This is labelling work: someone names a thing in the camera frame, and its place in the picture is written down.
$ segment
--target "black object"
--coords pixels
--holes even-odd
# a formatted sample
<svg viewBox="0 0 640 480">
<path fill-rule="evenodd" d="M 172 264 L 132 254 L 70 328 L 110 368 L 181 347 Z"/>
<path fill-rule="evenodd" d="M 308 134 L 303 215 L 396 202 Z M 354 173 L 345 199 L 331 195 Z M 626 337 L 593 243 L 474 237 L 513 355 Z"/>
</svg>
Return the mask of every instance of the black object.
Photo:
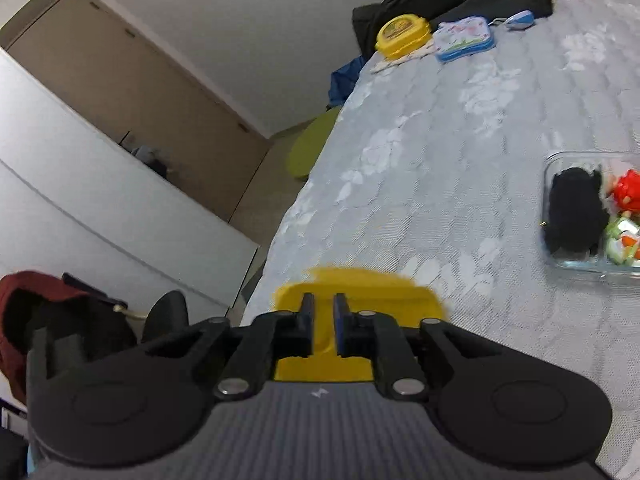
<svg viewBox="0 0 640 480">
<path fill-rule="evenodd" d="M 74 275 L 69 274 L 68 272 L 63 272 L 61 279 L 62 279 L 62 283 L 64 283 L 65 285 L 72 286 L 77 290 L 82 290 L 83 292 L 86 292 L 87 294 L 91 294 L 96 298 L 103 298 L 104 300 L 110 300 L 110 302 L 113 304 L 117 304 L 117 303 L 125 304 L 125 303 L 121 303 L 119 300 L 110 299 L 103 291 L 99 290 L 98 288 L 95 288 L 94 286 L 89 285 L 86 282 L 83 282 L 82 280 L 80 280 L 79 278 L 76 278 Z"/>
<path fill-rule="evenodd" d="M 416 14 L 430 22 L 436 30 L 442 22 L 455 22 L 469 16 L 508 18 L 521 10 L 530 10 L 534 17 L 553 13 L 552 0 L 384 0 L 380 4 L 357 7 L 352 24 L 360 52 L 366 60 L 375 53 L 376 37 L 386 22 L 401 14 Z"/>
<path fill-rule="evenodd" d="M 114 312 L 111 303 L 91 296 L 36 304 L 25 325 L 23 338 L 17 340 L 25 345 L 24 354 L 30 348 L 34 331 L 42 327 L 47 328 L 52 340 L 82 335 L 82 345 L 90 360 L 132 348 L 137 343 L 124 316 Z"/>
<path fill-rule="evenodd" d="M 28 443 L 20 435 L 0 428 L 0 480 L 19 480 L 26 474 Z"/>
<path fill-rule="evenodd" d="M 225 396 L 217 388 L 216 395 L 251 396 L 272 373 L 274 358 L 308 355 L 312 309 L 308 295 L 300 313 L 258 316 L 239 331 L 215 317 L 84 367 L 58 370 L 65 373 L 53 378 L 55 348 L 41 330 L 29 355 L 30 384 L 36 385 L 29 396 L 32 435 L 45 456 L 85 466 L 123 466 L 167 453 L 201 425 L 216 402 L 215 384 L 245 381 L 242 392 Z"/>
<path fill-rule="evenodd" d="M 602 206 L 602 174 L 569 168 L 556 174 L 548 198 L 548 215 L 544 229 L 546 248 L 595 254 L 609 213 Z"/>
<path fill-rule="evenodd" d="M 189 326 L 189 313 L 184 294 L 172 290 L 156 301 L 146 316 L 141 343 L 152 341 L 160 336 L 180 332 Z"/>
<path fill-rule="evenodd" d="M 162 178 L 166 180 L 167 172 L 169 169 L 164 162 L 155 158 L 154 160 L 150 160 L 149 162 L 146 162 L 146 165 L 149 167 L 150 170 L 154 171 L 156 174 L 160 175 Z"/>
<path fill-rule="evenodd" d="M 265 264 L 266 262 L 262 264 L 258 268 L 258 270 L 255 271 L 255 274 L 251 277 L 251 279 L 248 282 L 246 282 L 246 285 L 242 288 L 242 291 L 240 293 L 242 294 L 242 298 L 244 299 L 245 303 L 249 303 L 249 300 L 251 299 L 251 296 L 254 293 L 255 287 L 258 286 L 258 282 L 260 281 L 260 278 L 262 277 L 262 273 L 264 272 Z"/>
</svg>

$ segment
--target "blue toy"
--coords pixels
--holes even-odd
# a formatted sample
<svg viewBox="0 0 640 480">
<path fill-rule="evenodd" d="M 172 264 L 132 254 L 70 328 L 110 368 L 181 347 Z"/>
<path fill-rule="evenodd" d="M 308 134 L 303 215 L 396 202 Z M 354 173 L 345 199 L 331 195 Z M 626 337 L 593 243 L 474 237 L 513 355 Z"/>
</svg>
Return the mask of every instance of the blue toy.
<svg viewBox="0 0 640 480">
<path fill-rule="evenodd" d="M 436 58 L 442 63 L 484 52 L 495 46 L 489 24 L 481 16 L 471 16 L 453 23 L 441 23 L 433 33 L 433 42 Z"/>
<path fill-rule="evenodd" d="M 536 24 L 536 20 L 533 17 L 533 12 L 530 10 L 523 10 L 522 12 L 518 12 L 514 14 L 510 18 L 496 18 L 489 25 L 501 25 L 504 23 L 504 26 L 509 30 L 524 30 L 525 28 L 529 28 L 531 25 Z"/>
</svg>

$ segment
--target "yellow plate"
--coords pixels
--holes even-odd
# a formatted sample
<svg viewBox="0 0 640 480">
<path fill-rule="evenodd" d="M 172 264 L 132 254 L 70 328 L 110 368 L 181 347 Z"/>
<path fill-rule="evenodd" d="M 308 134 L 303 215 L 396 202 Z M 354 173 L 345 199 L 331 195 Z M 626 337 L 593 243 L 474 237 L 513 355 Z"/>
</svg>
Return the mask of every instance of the yellow plate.
<svg viewBox="0 0 640 480">
<path fill-rule="evenodd" d="M 398 325 L 417 328 L 425 317 L 444 319 L 436 295 L 428 288 L 397 274 L 368 269 L 312 269 L 315 282 L 284 285 L 276 292 L 274 310 L 300 309 L 302 296 L 315 298 L 314 354 L 287 357 L 276 365 L 277 381 L 371 381 L 371 362 L 361 357 L 342 358 L 335 348 L 334 295 L 344 292 L 352 312 L 374 310 L 396 318 Z"/>
</svg>

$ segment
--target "floor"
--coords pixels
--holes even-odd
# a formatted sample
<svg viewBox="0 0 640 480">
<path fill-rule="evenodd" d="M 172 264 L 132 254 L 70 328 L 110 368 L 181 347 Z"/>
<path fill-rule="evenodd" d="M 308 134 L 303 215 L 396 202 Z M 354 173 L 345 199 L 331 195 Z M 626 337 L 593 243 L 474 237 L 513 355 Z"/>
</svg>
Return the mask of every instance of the floor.
<svg viewBox="0 0 640 480">
<path fill-rule="evenodd" d="M 295 202 L 304 182 L 285 170 L 285 160 L 301 130 L 283 134 L 274 141 L 256 171 L 229 224 L 260 245 L 242 286 L 267 259 L 267 252 L 280 221 Z M 238 326 L 246 303 L 241 295 L 227 317 L 232 326 Z"/>
</svg>

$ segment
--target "beige door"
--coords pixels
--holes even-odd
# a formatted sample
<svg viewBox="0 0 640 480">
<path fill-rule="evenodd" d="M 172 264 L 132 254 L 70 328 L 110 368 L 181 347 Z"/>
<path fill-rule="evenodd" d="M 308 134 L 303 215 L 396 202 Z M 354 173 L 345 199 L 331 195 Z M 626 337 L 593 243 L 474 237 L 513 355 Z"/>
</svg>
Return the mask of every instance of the beige door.
<svg viewBox="0 0 640 480">
<path fill-rule="evenodd" d="M 92 0 L 60 0 L 9 54 L 124 146 L 147 144 L 169 181 L 228 221 L 268 142 Z"/>
</svg>

